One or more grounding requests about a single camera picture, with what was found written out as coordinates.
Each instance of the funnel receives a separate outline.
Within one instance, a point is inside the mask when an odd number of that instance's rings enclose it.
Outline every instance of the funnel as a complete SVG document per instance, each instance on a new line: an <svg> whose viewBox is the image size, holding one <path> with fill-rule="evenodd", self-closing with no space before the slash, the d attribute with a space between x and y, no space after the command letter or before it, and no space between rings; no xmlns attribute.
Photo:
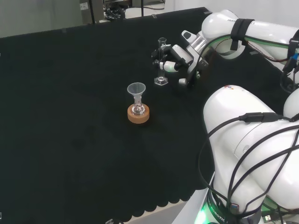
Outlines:
<svg viewBox="0 0 299 224"><path fill-rule="evenodd" d="M142 124L150 118L150 109L141 102L141 95L145 91L145 84L132 83L128 86L128 92L134 97L134 104L128 108L128 119L135 124Z"/></svg>
<svg viewBox="0 0 299 224"><path fill-rule="evenodd" d="M132 107L132 113L134 115L142 115L145 112L145 108L141 103L141 95L145 91L145 84L132 83L128 86L128 92L134 97L134 105Z"/></svg>
<svg viewBox="0 0 299 224"><path fill-rule="evenodd" d="M166 38L161 37L158 40L159 44L159 64L162 66L159 66L159 72L158 77L154 79L155 84L157 85L166 85L168 83L168 79L165 77L165 70L164 70L164 63L165 63L165 54L164 49L166 47Z"/></svg>

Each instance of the black cable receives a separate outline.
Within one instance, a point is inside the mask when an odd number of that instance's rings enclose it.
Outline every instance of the black cable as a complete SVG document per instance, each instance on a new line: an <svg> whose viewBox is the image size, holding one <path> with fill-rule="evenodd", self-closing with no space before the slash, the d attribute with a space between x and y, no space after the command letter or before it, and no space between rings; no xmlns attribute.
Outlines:
<svg viewBox="0 0 299 224"><path fill-rule="evenodd" d="M293 144L292 144L292 147L293 147L293 148L296 147L295 145L296 145L296 143L297 143L297 141L298 141L298 136L299 136L299 129L298 129L298 131L296 132L295 139L294 139L294 142L293 142ZM292 151L288 152L288 154L285 156L283 162L281 163L281 165L280 165L280 167L278 168L276 174L275 174L274 177L272 178L272 180L271 180L271 182L270 182L268 188L266 189L266 191L265 191L263 194L261 194L260 196L258 196L258 197L256 197L256 198L254 198L253 200L251 200L249 203L247 203L244 212L247 210L248 206L249 206L252 202L254 202L255 200L257 200L257 199L259 199L259 198L261 198L261 197L263 197L264 195L266 195L266 194L269 192L269 190L270 190L270 188L272 187L274 181L276 180L276 178L277 178L277 176L279 175L280 171L281 171L282 168L284 167L286 161L287 161L288 158L290 157Z"/></svg>
<svg viewBox="0 0 299 224"><path fill-rule="evenodd" d="M141 0L141 16L144 17L144 5L143 5L143 0Z"/></svg>
<svg viewBox="0 0 299 224"><path fill-rule="evenodd" d="M223 122L222 124L218 125L216 128L214 128L206 137L206 140L204 142L204 144L202 145L202 148L200 149L199 151L199 155L198 155L198 170L199 170L199 178L201 179L201 181L203 182L203 184L209 188L213 193L215 193L216 195L218 195L219 197L222 197L225 201L227 201L228 199L222 195L221 193L219 193L218 191L216 191L214 188L212 188L210 186L210 184L208 182L206 182L205 178L202 176L202 173L200 171L200 156L201 156L201 153L202 153L202 150L203 148L206 146L207 142L209 141L209 138L216 132L218 131L219 129L223 128L224 126L228 125L228 124L231 124L235 121L239 121L240 119L239 118L233 118L233 119L230 119L230 120L227 120L225 122Z"/></svg>
<svg viewBox="0 0 299 224"><path fill-rule="evenodd" d="M263 203L263 206L266 207L267 209L271 210L271 211L276 211L275 208L270 207L269 205Z"/></svg>
<svg viewBox="0 0 299 224"><path fill-rule="evenodd" d="M286 79L286 78L287 78L287 74L286 74L286 72L283 72L283 73L281 74L279 84L280 84L280 87L281 87L281 89L282 89L283 91L285 91L285 92L291 94L292 92L291 92L290 90L288 90L287 88L284 87L284 83L283 83L283 82L284 82L284 79Z"/></svg>
<svg viewBox="0 0 299 224"><path fill-rule="evenodd" d="M271 198L269 198L269 197L267 197L267 198L268 198L268 200L270 200L272 203L274 203L275 205L277 205L277 207L280 207L281 209L286 210L286 211L288 211L288 212L290 212L290 213L292 213L292 214L299 215L299 209L295 209L295 210L286 209L286 208L280 206L279 204L277 204L277 203L276 203L275 201L273 201Z"/></svg>
<svg viewBox="0 0 299 224"><path fill-rule="evenodd" d="M240 167L240 165L242 164L242 162L245 160L245 158L249 155L249 153L251 153L257 146L259 146L260 144L262 144L263 142L265 142L266 140L280 134L280 133L283 133L283 132L287 132L287 131L290 131L290 130L294 130L294 129L298 129L299 128L299 125L295 125L295 126L290 126L290 127L286 127L286 128L283 128L283 129L280 129L280 130L277 130L263 138L261 138L259 141L257 141L255 144L253 144L245 153L244 155L240 158L240 160L237 162L237 165L235 166L234 168L234 171L232 173L232 176L231 176L231 179L230 179L230 183L229 183L229 187L228 187L228 202L230 204L230 199L231 199L231 196L232 196L232 188L233 188L233 182L234 182L234 179L235 179L235 175L237 173L237 170L238 168Z"/></svg>
<svg viewBox="0 0 299 224"><path fill-rule="evenodd" d="M294 142L293 142L291 148L288 148L288 149L283 150L283 151L281 151L281 152L279 152L279 153L276 153L276 154L274 154L274 155L268 157L267 159L264 159L263 161L257 163L256 165L254 165L253 167L251 167L249 170L247 170L247 172L246 172L246 173L245 173L245 174L238 180L238 182L237 182L237 183L235 184L235 186L232 188L232 194L235 192L235 190L238 188L238 186L242 183L242 181L244 181L244 179L245 179L250 173L252 173L254 170L256 170L257 168L261 167L262 165L264 165L264 164L266 164L266 163L268 163L268 162L270 162L270 161L272 161L272 160L274 160L274 159L276 159L276 158L278 158L278 157L280 157L280 156L286 154L286 153L287 153L286 151L289 151L290 149L294 148L295 145L296 145L296 143L297 143L298 136L299 136L299 130L296 132L295 139L294 139ZM278 176L279 172L281 171L282 167L284 166L286 160L289 158L290 154L291 154L291 152L289 152L289 153L287 154L287 156L285 157L284 161L282 162L282 165L279 167L278 172L274 175L274 177L273 177L272 181L270 182L270 185L269 185L269 187L267 188L267 190L271 188L271 186L272 186L274 180L275 180L276 177Z"/></svg>
<svg viewBox="0 0 299 224"><path fill-rule="evenodd" d="M283 220L281 212L280 212L280 207L278 206L277 209L278 209L278 213L279 213L279 216L280 216L281 224L284 224L284 220Z"/></svg>
<svg viewBox="0 0 299 224"><path fill-rule="evenodd" d="M207 138L202 146L202 148L199 151L199 155L198 155L198 170L199 170L199 177L201 179L201 181L204 183L204 185L209 188L213 193L215 193L216 195L218 195L219 197L223 198L225 201L228 201L228 199L222 195L221 193L219 193L218 191L216 191L213 187L211 187L206 180L204 179L204 177L202 176L202 173L200 171L200 156L202 153L203 148L206 146L207 142L209 141L209 138L215 133L217 132L219 129L223 128L224 126L231 124L235 121L244 121L244 122L273 122L279 119L285 119L284 116L279 116L275 113L246 113L242 116L239 116L237 118L233 118L230 120L227 120L225 122L223 122L222 124L218 125L216 128L214 128L208 135Z"/></svg>
<svg viewBox="0 0 299 224"><path fill-rule="evenodd" d="M93 21L93 24L95 24L94 13L93 13L93 0L89 0L89 6L90 6L90 13L92 15L92 21Z"/></svg>
<svg viewBox="0 0 299 224"><path fill-rule="evenodd" d="M280 156L282 156L282 155L284 155L284 154L288 154L288 155L289 155L292 151L297 150L297 149L299 149L299 145L294 146L294 147L291 147L291 148L288 148L288 149L286 149L286 150L283 150L283 151L281 151L281 152L279 152L279 153L274 154L273 156L268 157L267 159L265 159L265 160L259 162L258 164L254 165L252 168L250 168L250 169L249 169L249 170L248 170L248 171L247 171L247 172L240 178L239 181L242 182L242 181L243 181L243 180L244 180L250 173L252 173L255 169L259 168L260 166L262 166L262 165L264 165L264 164L266 164L266 163L268 163L268 162L270 162L270 161L272 161L272 160L274 160L274 159L276 159L276 158L278 158L278 157L280 157ZM243 214L245 214L245 212L246 212L248 206L249 206L251 203L253 203L253 202L256 201L257 199L259 199L259 198L265 196L265 195L269 192L269 190L270 190L272 184L273 184L274 181L276 180L278 174L280 173L281 169L282 169L283 166L285 165L285 162L286 162L287 159L289 158L288 155L285 157L283 163L280 165L278 171L277 171L276 174L274 175L274 177L273 177L273 179L271 180L271 182L270 182L268 188L266 189L266 191L265 191L264 193L262 193L261 195L257 196L256 198L252 199L250 202L248 202L248 203L246 204L246 207L245 207L245 210L244 210Z"/></svg>
<svg viewBox="0 0 299 224"><path fill-rule="evenodd" d="M250 174L250 173L252 173L253 171L255 171L257 168L259 168L259 167L261 167L262 165L265 165L266 163L268 163L268 162L270 162L270 161L272 161L272 160L274 160L274 159L276 159L276 158L278 158L278 157L280 157L280 156L282 156L282 155L284 155L284 154L287 154L287 153L290 153L290 152L292 152L292 151L294 151L294 150L296 150L296 149L299 149L299 145L297 145L297 146L292 146L292 147L290 147L290 148L288 148L288 149L285 149L285 150L283 150L283 151L281 151L281 152L279 152L279 153L276 153L276 154L274 154L274 155L272 155L272 156L270 156L270 157L268 157L267 159L264 159L264 160L262 160L261 162L259 162L259 163L257 163L256 165L254 165L253 167L251 167L249 170L247 170L246 171L246 173L238 180L238 182L235 184L235 186L233 187L233 189L232 189L232 194L235 192L235 190L238 188L238 186L242 183L242 181L244 181L244 179Z"/></svg>
<svg viewBox="0 0 299 224"><path fill-rule="evenodd" d="M143 8L148 8L148 9L152 9L152 10L163 10L165 8L150 8L150 7L147 7L147 6L144 6Z"/></svg>

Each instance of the black tablecloth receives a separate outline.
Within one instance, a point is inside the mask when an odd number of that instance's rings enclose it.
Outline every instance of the black tablecloth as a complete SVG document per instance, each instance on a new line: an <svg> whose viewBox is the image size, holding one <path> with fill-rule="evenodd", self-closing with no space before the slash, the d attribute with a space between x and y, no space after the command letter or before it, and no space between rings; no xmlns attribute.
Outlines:
<svg viewBox="0 0 299 224"><path fill-rule="evenodd" d="M157 40L180 44L197 33L205 8L0 39L0 212L10 224L100 224L127 221L204 186L196 155L202 109L226 84L240 85L282 113L279 71L246 51L218 56L197 85L184 74L154 85ZM128 121L132 82L146 84L145 125ZM213 172L208 150L201 166Z"/></svg>

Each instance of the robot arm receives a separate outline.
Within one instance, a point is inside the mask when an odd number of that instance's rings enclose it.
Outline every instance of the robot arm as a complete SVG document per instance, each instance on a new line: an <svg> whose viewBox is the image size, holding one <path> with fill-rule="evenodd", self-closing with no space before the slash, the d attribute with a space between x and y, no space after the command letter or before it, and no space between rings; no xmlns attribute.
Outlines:
<svg viewBox="0 0 299 224"><path fill-rule="evenodd" d="M189 65L188 76L181 84L188 84L196 75L195 70L202 69L202 63L206 49L209 47L225 59L238 57L245 49L241 41L238 42L237 50L231 50L231 31L238 17L228 10L209 15L202 24L202 30L198 34L183 31L182 37L189 43L187 52L194 61ZM288 60L288 46L298 28L277 25L261 21L252 21L249 25L245 40L255 44L259 51L266 51L270 60L285 64Z"/></svg>

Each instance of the wall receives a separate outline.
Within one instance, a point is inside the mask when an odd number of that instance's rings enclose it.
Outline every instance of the wall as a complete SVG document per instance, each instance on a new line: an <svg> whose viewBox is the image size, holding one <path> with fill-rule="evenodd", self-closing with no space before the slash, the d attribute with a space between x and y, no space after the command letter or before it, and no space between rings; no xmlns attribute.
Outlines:
<svg viewBox="0 0 299 224"><path fill-rule="evenodd" d="M0 0L0 37L80 25L79 0Z"/></svg>

